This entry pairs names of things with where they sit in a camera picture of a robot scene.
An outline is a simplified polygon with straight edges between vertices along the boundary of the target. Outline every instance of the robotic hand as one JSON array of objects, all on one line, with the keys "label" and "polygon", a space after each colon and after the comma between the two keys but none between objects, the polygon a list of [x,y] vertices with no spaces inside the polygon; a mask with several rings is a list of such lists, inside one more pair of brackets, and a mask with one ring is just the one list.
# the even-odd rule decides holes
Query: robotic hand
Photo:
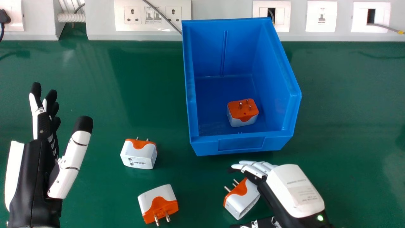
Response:
[{"label": "robotic hand", "polygon": [[256,184],[274,213],[274,217],[231,228],[333,228],[322,197],[297,165],[240,161],[228,171],[240,171]]},{"label": "robotic hand", "polygon": [[4,191],[9,228],[60,227],[62,199],[80,170],[93,120],[88,116],[77,119],[66,150],[58,158],[57,96],[51,90],[41,102],[41,85],[34,83],[29,95],[34,140],[27,144],[11,142]]}]

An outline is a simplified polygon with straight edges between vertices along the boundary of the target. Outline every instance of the blue plastic bin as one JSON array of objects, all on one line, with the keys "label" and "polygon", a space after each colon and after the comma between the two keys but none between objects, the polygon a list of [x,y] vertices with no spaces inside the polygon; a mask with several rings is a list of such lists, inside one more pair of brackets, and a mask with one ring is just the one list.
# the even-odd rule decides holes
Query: blue plastic bin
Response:
[{"label": "blue plastic bin", "polygon": [[[280,150],[292,137],[301,90],[270,18],[183,24],[190,143],[198,156]],[[231,127],[230,101],[253,98],[257,121]]]}]

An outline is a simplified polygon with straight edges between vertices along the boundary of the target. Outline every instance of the power plug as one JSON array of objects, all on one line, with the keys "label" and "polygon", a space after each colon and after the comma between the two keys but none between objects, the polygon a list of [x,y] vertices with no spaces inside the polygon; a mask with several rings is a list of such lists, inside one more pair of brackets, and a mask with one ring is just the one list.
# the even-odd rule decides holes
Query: power plug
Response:
[{"label": "power plug", "polygon": [[154,142],[136,139],[126,139],[121,150],[121,160],[125,166],[138,169],[153,169],[158,151]]},{"label": "power plug", "polygon": [[163,185],[149,190],[138,196],[138,201],[146,224],[155,222],[159,226],[159,219],[164,217],[166,217],[167,222],[170,222],[169,215],[179,211],[171,185]]},{"label": "power plug", "polygon": [[227,116],[232,127],[254,124],[258,115],[259,109],[251,98],[228,103]]},{"label": "power plug", "polygon": [[233,181],[235,182],[232,183],[234,189],[230,190],[228,187],[224,187],[228,191],[224,198],[224,207],[236,220],[239,220],[257,203],[260,193],[257,190],[257,185],[246,178],[240,183],[236,180]]}]

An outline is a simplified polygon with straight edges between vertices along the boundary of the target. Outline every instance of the green tabletop surface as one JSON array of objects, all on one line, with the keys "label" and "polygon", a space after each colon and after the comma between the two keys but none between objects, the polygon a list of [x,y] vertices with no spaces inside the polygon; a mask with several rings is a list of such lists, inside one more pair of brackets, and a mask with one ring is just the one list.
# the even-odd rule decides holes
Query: green tabletop surface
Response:
[{"label": "green tabletop surface", "polygon": [[[64,151],[80,115],[94,129],[63,202],[62,228],[155,227],[137,197],[171,184],[179,211],[161,227],[227,228],[272,215],[264,200],[240,221],[223,207],[240,160],[298,164],[336,228],[405,227],[405,43],[284,42],[302,90],[293,138],[281,151],[197,157],[189,144],[181,42],[88,41],[66,26],[57,42],[0,43],[0,187],[11,140],[32,140],[28,93],[58,92]],[[126,138],[158,146],[153,170],[125,167]],[[0,227],[9,213],[0,197]]]}]

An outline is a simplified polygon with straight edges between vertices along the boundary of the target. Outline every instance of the plug pin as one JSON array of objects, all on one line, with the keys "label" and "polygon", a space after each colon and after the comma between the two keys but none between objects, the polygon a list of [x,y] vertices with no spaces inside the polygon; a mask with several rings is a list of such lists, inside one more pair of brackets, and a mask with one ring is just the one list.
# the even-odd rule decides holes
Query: plug pin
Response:
[{"label": "plug pin", "polygon": [[166,215],[166,221],[170,222],[170,217],[169,217],[169,214],[167,213],[167,211],[164,211],[164,214]]},{"label": "plug pin", "polygon": [[155,216],[156,225],[157,225],[157,226],[160,226],[158,217],[157,217],[156,215],[154,215],[154,216]]}]

